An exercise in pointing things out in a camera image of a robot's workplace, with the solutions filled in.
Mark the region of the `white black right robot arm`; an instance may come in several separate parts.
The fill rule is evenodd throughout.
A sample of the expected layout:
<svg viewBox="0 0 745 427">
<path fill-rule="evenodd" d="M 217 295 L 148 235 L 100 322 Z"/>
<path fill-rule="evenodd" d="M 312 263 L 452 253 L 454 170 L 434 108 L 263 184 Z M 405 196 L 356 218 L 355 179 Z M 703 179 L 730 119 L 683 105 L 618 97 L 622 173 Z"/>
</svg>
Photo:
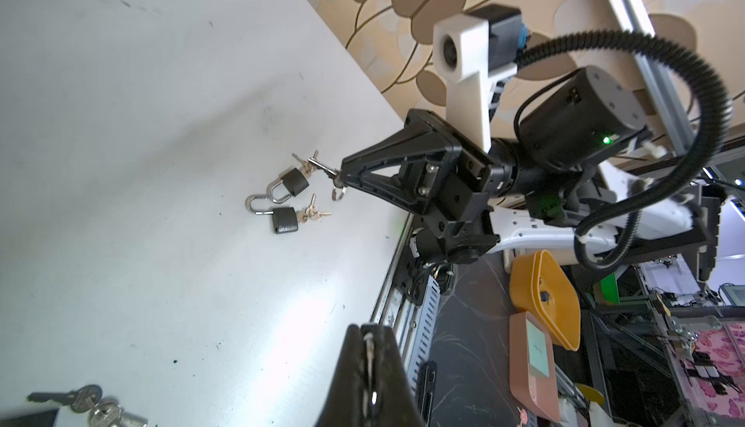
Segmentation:
<svg viewBox="0 0 745 427">
<path fill-rule="evenodd" d="M 693 50 L 631 31 L 582 31 L 522 52 L 519 68 L 562 53 L 611 50 L 666 66 L 700 105 L 700 128 L 671 173 L 644 179 L 612 163 L 653 143 L 636 98 L 602 69 L 574 70 L 517 111 L 514 139 L 485 147 L 436 114 L 413 109 L 402 130 L 346 157 L 333 178 L 415 216 L 412 257 L 422 275 L 503 249 L 573 250 L 611 272 L 634 241 L 688 231 L 682 192 L 721 149 L 731 101 L 719 74 Z"/>
</svg>

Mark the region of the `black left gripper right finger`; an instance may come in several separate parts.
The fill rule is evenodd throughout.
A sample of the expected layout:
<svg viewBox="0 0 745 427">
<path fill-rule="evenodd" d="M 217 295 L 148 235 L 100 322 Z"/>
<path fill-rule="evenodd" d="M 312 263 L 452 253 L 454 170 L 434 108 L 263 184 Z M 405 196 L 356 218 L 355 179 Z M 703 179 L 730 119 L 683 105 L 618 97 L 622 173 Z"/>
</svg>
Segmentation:
<svg viewBox="0 0 745 427">
<path fill-rule="evenodd" d="M 368 326 L 368 425 L 423 426 L 391 327 Z"/>
</svg>

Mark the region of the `black padlock with ring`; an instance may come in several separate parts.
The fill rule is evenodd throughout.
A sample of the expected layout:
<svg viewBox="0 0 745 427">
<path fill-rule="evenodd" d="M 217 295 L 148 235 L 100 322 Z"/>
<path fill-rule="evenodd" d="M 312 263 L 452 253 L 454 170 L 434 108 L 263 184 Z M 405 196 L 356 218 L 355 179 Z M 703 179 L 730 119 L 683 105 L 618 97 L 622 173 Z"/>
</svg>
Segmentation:
<svg viewBox="0 0 745 427">
<path fill-rule="evenodd" d="M 66 392 L 35 391 L 26 396 L 28 403 L 54 403 L 57 408 L 26 413 L 1 419 L 2 426 L 54 426 L 59 409 L 67 407 L 72 413 L 87 416 L 87 425 L 93 427 L 149 426 L 145 417 L 130 413 L 118 398 L 105 396 L 98 384 L 87 384 Z"/>
</svg>

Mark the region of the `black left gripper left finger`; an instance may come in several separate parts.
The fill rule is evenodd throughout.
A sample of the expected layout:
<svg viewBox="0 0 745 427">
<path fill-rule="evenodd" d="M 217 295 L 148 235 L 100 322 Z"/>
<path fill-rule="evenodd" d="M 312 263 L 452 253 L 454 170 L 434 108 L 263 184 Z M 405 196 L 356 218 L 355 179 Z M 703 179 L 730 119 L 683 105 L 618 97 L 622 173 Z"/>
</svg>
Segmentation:
<svg viewBox="0 0 745 427">
<path fill-rule="evenodd" d="M 363 393 L 367 386 L 366 356 L 361 329 L 347 328 L 326 401 L 316 426 L 361 426 Z"/>
</svg>

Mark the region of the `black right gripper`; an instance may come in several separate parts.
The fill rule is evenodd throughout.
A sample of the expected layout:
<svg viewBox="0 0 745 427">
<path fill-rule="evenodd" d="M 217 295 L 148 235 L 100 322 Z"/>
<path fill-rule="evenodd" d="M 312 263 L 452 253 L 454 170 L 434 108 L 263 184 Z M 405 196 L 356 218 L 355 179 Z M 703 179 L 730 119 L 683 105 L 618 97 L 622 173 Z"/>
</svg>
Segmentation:
<svg viewBox="0 0 745 427">
<path fill-rule="evenodd" d="M 515 142 L 493 138 L 485 152 L 435 113 L 411 109 L 403 130 L 343 160 L 340 182 L 422 215 L 440 240 L 494 241 L 489 201 L 515 184 Z"/>
</svg>

